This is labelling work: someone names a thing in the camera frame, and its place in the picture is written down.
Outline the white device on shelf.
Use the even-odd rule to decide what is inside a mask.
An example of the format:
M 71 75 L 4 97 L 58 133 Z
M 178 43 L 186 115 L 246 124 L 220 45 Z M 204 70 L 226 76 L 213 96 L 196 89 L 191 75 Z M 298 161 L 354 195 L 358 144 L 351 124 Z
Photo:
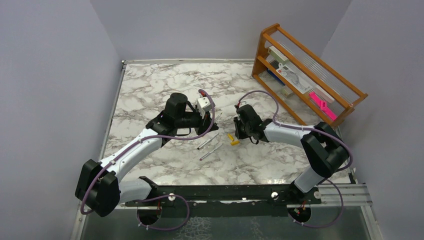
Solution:
M 305 94 L 312 90 L 312 86 L 301 76 L 285 64 L 279 63 L 277 72 L 283 76 L 292 86 L 294 86 L 301 94 Z

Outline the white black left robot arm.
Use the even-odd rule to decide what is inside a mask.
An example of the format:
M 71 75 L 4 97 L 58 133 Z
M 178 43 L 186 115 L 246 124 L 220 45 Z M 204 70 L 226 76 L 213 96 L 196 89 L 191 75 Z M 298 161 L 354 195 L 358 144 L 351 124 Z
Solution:
M 195 106 L 185 94 L 172 93 L 164 109 L 130 143 L 100 161 L 89 159 L 83 164 L 75 189 L 82 215 L 96 213 L 105 217 L 120 203 L 133 199 L 147 206 L 155 203 L 157 191 L 147 183 L 121 181 L 141 160 L 170 140 L 187 141 L 188 138 L 178 135 L 179 129 L 194 129 L 196 139 L 219 129 L 212 97 L 203 89 L 198 92 L 201 97 L 196 99 Z

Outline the aluminium frame rail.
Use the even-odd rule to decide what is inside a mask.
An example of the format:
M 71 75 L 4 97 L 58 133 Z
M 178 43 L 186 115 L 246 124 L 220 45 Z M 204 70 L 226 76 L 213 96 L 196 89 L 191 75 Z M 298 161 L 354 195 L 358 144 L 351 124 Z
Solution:
M 318 186 L 322 207 L 341 206 L 341 198 L 345 207 L 372 206 L 373 201 L 365 184 L 322 184 Z

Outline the pink tool on shelf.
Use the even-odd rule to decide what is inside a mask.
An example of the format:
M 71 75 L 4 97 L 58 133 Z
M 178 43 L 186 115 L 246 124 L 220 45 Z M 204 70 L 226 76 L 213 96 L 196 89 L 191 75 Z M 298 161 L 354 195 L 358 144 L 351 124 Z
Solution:
M 328 107 L 328 103 L 322 100 L 315 92 L 310 92 L 309 98 L 325 113 L 332 121 L 337 119 L 337 115 Z

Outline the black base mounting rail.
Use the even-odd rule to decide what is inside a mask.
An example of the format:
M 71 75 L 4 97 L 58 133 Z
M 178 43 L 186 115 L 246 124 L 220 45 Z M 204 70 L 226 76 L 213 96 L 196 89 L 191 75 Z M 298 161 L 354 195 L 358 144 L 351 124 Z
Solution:
M 147 197 L 152 201 L 124 205 L 137 208 L 142 217 L 285 217 L 288 208 L 321 204 L 314 195 L 318 191 L 295 193 L 289 184 L 156 185 Z

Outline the wooden shelf rack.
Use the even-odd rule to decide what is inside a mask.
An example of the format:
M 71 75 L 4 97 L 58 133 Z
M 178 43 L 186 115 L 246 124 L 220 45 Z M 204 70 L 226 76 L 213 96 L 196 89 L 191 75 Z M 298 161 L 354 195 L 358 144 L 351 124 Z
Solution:
M 289 62 L 285 65 L 301 74 L 312 86 L 312 90 L 301 94 L 277 72 L 279 62 L 268 54 L 268 48 L 270 46 L 275 46 L 289 59 Z M 287 99 L 290 96 L 272 88 L 265 80 L 266 76 L 273 79 L 280 88 L 288 88 L 319 119 L 332 127 L 338 127 L 342 124 L 355 110 L 356 106 L 368 97 L 367 93 L 361 91 L 357 86 L 334 70 L 299 40 L 284 30 L 278 23 L 268 26 L 261 31 L 251 75 L 301 125 L 305 125 L 306 122 L 287 103 Z M 337 115 L 336 120 L 332 121 L 310 99 L 309 93 L 311 92 L 316 93 L 322 100 L 327 102 L 328 107 Z

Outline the white green box on shelf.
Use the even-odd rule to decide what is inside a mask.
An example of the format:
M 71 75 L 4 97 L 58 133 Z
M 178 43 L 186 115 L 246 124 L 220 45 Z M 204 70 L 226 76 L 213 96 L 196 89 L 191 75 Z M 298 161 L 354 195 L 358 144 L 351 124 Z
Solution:
M 283 54 L 281 53 L 275 46 L 270 46 L 268 48 L 268 54 L 271 55 L 276 61 L 278 61 L 279 63 L 285 65 L 287 62 L 289 62 L 290 60 Z

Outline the yellow pen cap upper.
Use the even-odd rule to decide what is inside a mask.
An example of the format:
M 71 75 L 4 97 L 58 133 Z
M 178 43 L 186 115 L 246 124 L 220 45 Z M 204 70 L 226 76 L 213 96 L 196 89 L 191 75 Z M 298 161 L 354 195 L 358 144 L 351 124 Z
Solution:
M 234 141 L 234 137 L 230 133 L 228 133 L 227 136 L 231 141 Z

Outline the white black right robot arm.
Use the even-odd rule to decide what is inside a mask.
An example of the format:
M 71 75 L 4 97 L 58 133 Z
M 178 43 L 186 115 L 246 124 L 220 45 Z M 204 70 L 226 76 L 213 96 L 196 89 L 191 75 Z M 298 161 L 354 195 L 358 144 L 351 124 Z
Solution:
M 234 117 L 235 136 L 239 140 L 283 143 L 303 148 L 309 166 L 290 184 L 289 199 L 300 204 L 309 196 L 309 191 L 330 178 L 350 157 L 344 142 L 325 122 L 315 126 L 300 126 L 276 123 L 273 119 L 262 120 L 249 105 L 236 107 Z

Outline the silver pen middle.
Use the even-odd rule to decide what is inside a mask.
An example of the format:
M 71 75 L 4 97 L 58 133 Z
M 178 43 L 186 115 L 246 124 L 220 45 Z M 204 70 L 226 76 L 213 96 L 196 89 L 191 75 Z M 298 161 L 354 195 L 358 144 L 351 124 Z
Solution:
M 213 139 L 215 139 L 219 133 L 215 133 L 212 137 L 210 137 L 208 140 L 204 141 L 202 144 L 200 144 L 196 149 L 200 150 L 201 148 L 205 147 L 208 143 L 210 143 Z

